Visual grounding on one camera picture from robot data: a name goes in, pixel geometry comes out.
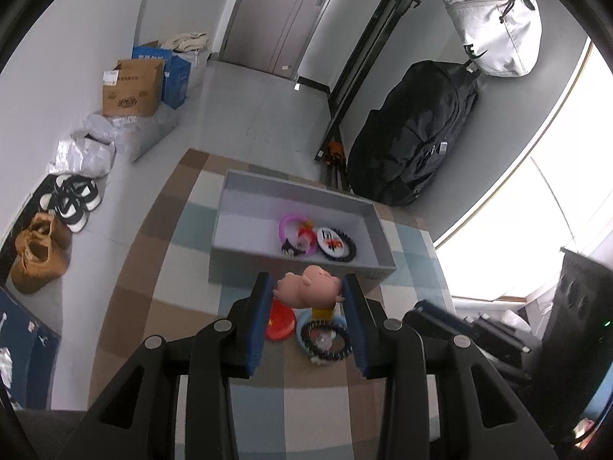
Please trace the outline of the black coat rack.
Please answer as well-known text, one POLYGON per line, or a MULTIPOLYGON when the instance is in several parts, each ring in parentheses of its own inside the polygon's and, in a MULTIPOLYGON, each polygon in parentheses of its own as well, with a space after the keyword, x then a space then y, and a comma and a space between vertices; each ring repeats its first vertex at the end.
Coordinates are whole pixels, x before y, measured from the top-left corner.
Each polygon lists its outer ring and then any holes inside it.
POLYGON ((402 17, 421 5, 421 0, 380 0, 347 59, 328 97, 329 121, 316 149, 314 160, 324 165, 324 185, 347 191, 348 150, 342 142, 341 123, 375 61, 402 17))

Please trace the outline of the white hanging bag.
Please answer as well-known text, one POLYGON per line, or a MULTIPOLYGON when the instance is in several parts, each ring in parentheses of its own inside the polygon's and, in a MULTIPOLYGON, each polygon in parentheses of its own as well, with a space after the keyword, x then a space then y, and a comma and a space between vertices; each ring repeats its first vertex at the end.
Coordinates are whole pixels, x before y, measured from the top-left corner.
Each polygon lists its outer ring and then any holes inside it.
POLYGON ((524 77, 534 69, 543 23, 536 0, 443 0, 464 53, 483 74, 524 77))

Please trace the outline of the small red charm toy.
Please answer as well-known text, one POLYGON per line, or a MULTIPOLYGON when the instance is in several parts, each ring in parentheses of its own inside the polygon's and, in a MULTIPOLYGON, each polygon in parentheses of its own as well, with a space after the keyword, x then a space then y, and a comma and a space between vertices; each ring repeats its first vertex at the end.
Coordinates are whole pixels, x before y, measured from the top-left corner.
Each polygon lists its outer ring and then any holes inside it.
POLYGON ((286 238, 282 244, 282 252, 296 258, 299 255, 310 255, 315 251, 316 245, 314 224, 311 220, 300 221, 295 241, 291 242, 286 238))

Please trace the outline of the white plastic bag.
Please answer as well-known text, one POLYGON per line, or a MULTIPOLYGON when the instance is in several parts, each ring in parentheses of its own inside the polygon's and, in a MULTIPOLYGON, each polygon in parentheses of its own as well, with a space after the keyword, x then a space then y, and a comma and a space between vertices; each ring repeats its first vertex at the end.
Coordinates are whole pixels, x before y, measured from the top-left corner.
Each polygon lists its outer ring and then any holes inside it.
POLYGON ((105 117, 90 113, 85 120, 87 134, 98 142, 114 144, 117 154, 137 161, 177 127, 179 114, 161 103, 151 117, 105 117))
POLYGON ((98 142, 89 137, 69 137, 57 142, 55 155, 48 165, 48 173, 79 174, 99 179, 112 168, 115 158, 113 143, 98 142))

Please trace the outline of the black backpack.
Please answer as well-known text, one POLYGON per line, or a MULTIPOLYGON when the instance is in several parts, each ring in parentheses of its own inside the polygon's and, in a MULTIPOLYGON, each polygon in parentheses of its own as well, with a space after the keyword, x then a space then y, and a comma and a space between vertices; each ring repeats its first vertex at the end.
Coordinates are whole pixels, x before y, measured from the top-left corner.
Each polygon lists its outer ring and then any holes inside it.
POLYGON ((466 63, 412 64, 353 142, 353 192, 390 207, 411 205, 455 145, 478 100, 480 75, 466 63))

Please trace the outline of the grey cardboard box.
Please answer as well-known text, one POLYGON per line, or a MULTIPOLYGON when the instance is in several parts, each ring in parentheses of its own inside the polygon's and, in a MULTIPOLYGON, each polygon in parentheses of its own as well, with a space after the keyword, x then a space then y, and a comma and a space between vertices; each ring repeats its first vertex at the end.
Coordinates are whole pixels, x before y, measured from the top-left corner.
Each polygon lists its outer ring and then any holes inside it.
POLYGON ((370 291, 397 269, 372 202, 274 177, 230 170, 212 235, 209 280, 249 287, 317 265, 354 273, 370 291))

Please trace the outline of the beige cloth bag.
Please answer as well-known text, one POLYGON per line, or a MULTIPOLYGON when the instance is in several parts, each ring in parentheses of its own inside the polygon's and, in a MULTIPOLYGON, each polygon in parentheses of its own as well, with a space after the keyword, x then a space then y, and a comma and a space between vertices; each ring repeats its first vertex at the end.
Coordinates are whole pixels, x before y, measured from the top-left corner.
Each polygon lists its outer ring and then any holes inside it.
POLYGON ((190 63, 188 90, 202 85, 206 65, 211 55, 209 50, 209 35, 206 32, 180 33, 162 44, 164 49, 171 50, 175 55, 190 63))

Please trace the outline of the grey door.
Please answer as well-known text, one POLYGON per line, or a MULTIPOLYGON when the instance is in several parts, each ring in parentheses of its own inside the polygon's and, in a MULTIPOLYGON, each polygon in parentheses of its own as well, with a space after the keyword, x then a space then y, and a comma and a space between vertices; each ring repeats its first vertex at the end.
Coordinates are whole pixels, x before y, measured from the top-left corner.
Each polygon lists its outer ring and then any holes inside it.
POLYGON ((329 0, 237 0, 219 59, 286 79, 298 77, 329 0))

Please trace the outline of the brown shoe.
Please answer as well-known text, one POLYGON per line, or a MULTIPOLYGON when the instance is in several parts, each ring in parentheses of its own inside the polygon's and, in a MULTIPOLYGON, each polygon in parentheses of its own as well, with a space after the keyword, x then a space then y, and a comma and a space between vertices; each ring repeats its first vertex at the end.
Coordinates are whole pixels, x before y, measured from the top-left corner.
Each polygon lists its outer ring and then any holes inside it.
POLYGON ((67 272, 69 259, 50 238, 29 237, 10 270, 13 286, 22 294, 33 294, 67 272))
POLYGON ((68 250, 72 243, 72 232, 54 214, 38 212, 28 227, 16 236, 16 252, 21 255, 29 238, 50 238, 63 250, 68 250))

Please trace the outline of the checkered table cloth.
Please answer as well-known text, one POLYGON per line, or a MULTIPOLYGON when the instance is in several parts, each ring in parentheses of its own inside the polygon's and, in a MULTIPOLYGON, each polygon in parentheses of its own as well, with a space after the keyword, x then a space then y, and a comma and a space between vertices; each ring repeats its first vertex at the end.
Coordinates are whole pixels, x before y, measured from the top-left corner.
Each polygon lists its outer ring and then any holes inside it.
MULTIPOLYGON (((89 394, 99 396, 141 341, 177 340, 224 316, 246 296, 209 279, 209 251, 225 173, 239 162, 190 149, 143 220, 102 325, 89 394)), ((423 220, 379 207, 396 271, 371 297, 393 317, 421 300, 451 296, 423 220)), ((316 366, 295 338, 265 345, 248 380, 232 383, 238 451, 244 459, 372 459, 384 383, 359 375, 352 359, 316 366)))

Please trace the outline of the red round badge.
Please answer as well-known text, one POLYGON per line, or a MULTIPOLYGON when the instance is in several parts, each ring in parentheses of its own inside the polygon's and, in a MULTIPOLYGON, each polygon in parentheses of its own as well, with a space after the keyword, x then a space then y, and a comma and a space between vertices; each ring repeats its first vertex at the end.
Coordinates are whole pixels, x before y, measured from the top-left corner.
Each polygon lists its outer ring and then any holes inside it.
POLYGON ((270 316, 266 328, 266 338, 269 341, 280 342, 294 334, 296 316, 294 309, 284 305, 274 298, 270 309, 270 316))

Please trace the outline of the blue cardboard box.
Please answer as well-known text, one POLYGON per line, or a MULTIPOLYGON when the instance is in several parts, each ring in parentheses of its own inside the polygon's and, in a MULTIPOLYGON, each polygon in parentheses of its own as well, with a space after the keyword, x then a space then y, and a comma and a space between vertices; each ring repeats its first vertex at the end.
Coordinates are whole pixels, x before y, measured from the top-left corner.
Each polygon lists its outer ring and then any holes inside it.
POLYGON ((180 108, 187 97, 191 71, 189 61, 174 51, 152 46, 138 46, 132 50, 133 59, 159 58, 164 60, 164 79, 161 101, 172 109, 180 108))

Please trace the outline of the dark blue shoe box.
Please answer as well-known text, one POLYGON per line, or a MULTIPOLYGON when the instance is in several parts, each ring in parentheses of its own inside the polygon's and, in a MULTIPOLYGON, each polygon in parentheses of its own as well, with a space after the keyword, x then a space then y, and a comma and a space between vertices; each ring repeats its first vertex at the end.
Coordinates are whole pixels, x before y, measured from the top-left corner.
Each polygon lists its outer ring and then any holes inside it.
POLYGON ((1 380, 10 400, 24 409, 50 407, 60 337, 1 288, 1 380))

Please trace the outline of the pink pig figurine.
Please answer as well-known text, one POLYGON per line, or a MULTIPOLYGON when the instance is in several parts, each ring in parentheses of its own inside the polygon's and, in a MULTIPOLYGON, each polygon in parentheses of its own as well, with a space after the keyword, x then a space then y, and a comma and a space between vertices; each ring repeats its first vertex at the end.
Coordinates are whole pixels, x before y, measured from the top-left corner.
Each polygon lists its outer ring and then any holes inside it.
POLYGON ((318 265, 301 274, 288 272, 272 291, 273 296, 292 309, 310 309, 316 320, 331 320, 338 303, 344 300, 342 282, 318 265))

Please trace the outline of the brown cardboard box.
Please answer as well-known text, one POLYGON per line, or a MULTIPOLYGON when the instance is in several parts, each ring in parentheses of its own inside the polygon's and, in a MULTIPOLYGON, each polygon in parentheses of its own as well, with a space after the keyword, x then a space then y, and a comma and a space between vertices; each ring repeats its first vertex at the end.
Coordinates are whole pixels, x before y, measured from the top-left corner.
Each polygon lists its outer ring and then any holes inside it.
POLYGON ((102 77, 105 117, 151 117, 161 101, 163 59, 118 60, 102 77))

